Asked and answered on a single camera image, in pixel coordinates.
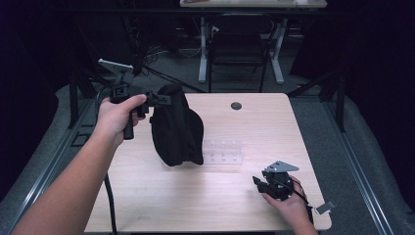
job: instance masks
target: desk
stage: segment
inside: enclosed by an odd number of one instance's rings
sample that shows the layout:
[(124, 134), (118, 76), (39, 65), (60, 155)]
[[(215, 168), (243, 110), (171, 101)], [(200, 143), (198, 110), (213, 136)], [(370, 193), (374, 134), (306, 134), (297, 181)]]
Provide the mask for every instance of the desk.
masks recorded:
[[(243, 163), (168, 167), (156, 153), (148, 120), (124, 141), (109, 170), (117, 228), (124, 232), (217, 232), (289, 230), (257, 192), (253, 176), (283, 161), (299, 171), (308, 201), (324, 203), (289, 99), (285, 94), (187, 94), (205, 125), (205, 139), (241, 140)], [(233, 102), (242, 109), (231, 109)], [(328, 214), (314, 214), (315, 227), (330, 228)], [(103, 186), (86, 231), (110, 232)]]
[[(325, 0), (208, 0), (202, 2), (185, 3), (184, 0), (180, 0), (181, 7), (187, 8), (305, 8), (316, 9), (325, 8), (327, 3)], [(284, 39), (286, 31), (287, 20), (283, 20), (282, 23), (278, 23), (275, 37), (277, 42), (275, 43), (275, 49), (270, 52), (271, 64), (274, 70), (275, 79), (278, 84), (284, 84), (284, 77), (281, 72), (280, 64), (278, 63), (278, 56), (281, 51), (281, 45)], [(208, 57), (206, 51), (206, 25), (205, 19), (202, 18), (201, 22), (201, 65), (199, 69), (199, 82), (206, 82)]]

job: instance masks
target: black fabric pouch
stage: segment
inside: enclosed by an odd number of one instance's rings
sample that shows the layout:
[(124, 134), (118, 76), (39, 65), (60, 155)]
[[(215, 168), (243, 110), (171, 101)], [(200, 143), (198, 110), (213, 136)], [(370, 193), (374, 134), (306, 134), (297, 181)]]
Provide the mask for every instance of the black fabric pouch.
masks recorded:
[(155, 106), (153, 116), (150, 117), (157, 153), (169, 166), (182, 165), (183, 162), (202, 165), (204, 123), (189, 108), (181, 85), (165, 85), (158, 95), (170, 96), (171, 105)]

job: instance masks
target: hand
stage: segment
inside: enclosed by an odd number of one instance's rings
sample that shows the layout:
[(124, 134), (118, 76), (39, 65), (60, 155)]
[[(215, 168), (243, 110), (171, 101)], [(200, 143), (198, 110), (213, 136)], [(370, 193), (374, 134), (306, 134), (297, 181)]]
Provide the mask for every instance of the hand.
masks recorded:
[[(120, 104), (111, 103), (109, 98), (104, 99), (98, 113), (94, 133), (114, 138), (115, 145), (120, 145), (123, 141), (122, 130), (128, 122), (129, 113), (144, 104), (146, 100), (145, 95), (132, 96)], [(137, 125), (138, 121), (137, 114), (133, 112), (133, 125)]]
[[(304, 196), (300, 187), (300, 181), (291, 175), (290, 177), (295, 180), (294, 189)], [(269, 205), (276, 208), (283, 215), (284, 219), (293, 227), (296, 234), (302, 234), (303, 231), (306, 231), (304, 234), (317, 234), (314, 226), (309, 221), (305, 202), (299, 195), (293, 193), (291, 198), (285, 201), (273, 199), (266, 193), (263, 193), (262, 197)]]

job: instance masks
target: dark background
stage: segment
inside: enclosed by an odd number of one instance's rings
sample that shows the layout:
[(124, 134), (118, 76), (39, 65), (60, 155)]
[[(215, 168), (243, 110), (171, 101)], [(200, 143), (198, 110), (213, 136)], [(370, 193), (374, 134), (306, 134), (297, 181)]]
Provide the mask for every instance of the dark background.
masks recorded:
[[(96, 71), (100, 57), (139, 64), (142, 51), (133, 48), (120, 17), (77, 18), (45, 11), (44, 1), (0, 3), (1, 146), (0, 200), (12, 187), (35, 151), (57, 110), (55, 92), (69, 84), (80, 67)], [(48, 1), (62, 7), (90, 7), (81, 1)], [(141, 1), (140, 7), (174, 7), (177, 1)], [(111, 0), (97, 7), (119, 7)], [(316, 79), (333, 70), (353, 36), (360, 37), (346, 76), (346, 95), (358, 106), (379, 141), (403, 198), (415, 210), (415, 18), (410, 0), (328, 1), (324, 11), (356, 11), (352, 21), (307, 20), (308, 28), (292, 74)], [(142, 20), (146, 32), (170, 50), (172, 27), (183, 19)], [(126, 43), (114, 43), (124, 40)]]

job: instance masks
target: wooden table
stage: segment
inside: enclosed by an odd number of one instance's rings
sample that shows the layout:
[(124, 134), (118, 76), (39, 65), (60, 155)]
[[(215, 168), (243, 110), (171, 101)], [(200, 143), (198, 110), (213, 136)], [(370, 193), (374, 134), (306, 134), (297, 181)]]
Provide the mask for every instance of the wooden table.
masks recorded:
[[(229, 12), (232, 9), (241, 8), (267, 8), (267, 9), (294, 9), (302, 8), (315, 10), (318, 8), (325, 8), (327, 2), (325, 0), (207, 0), (193, 3), (186, 3), (184, 0), (180, 0), (180, 6), (184, 8), (229, 8)], [(281, 51), (281, 45), (285, 35), (287, 20), (283, 20), (278, 23), (277, 30), (275, 32), (275, 49), (270, 52), (271, 65), (274, 70), (275, 80), (278, 84), (284, 84), (284, 77), (281, 72), (281, 67), (278, 62), (278, 56)], [(199, 68), (199, 82), (206, 82), (206, 74), (208, 68), (208, 57), (206, 51), (206, 25), (205, 19), (201, 20), (201, 65)]]
[[(156, 153), (148, 118), (135, 138), (115, 153), (109, 176), (118, 231), (276, 231), (290, 227), (257, 192), (253, 176), (282, 161), (300, 168), (297, 177), (315, 207), (324, 203), (289, 99), (285, 94), (187, 94), (205, 125), (205, 139), (240, 140), (243, 163), (166, 166)], [(239, 102), (241, 110), (232, 110)], [(328, 214), (314, 214), (315, 227), (330, 228)], [(110, 232), (103, 186), (86, 231)]]

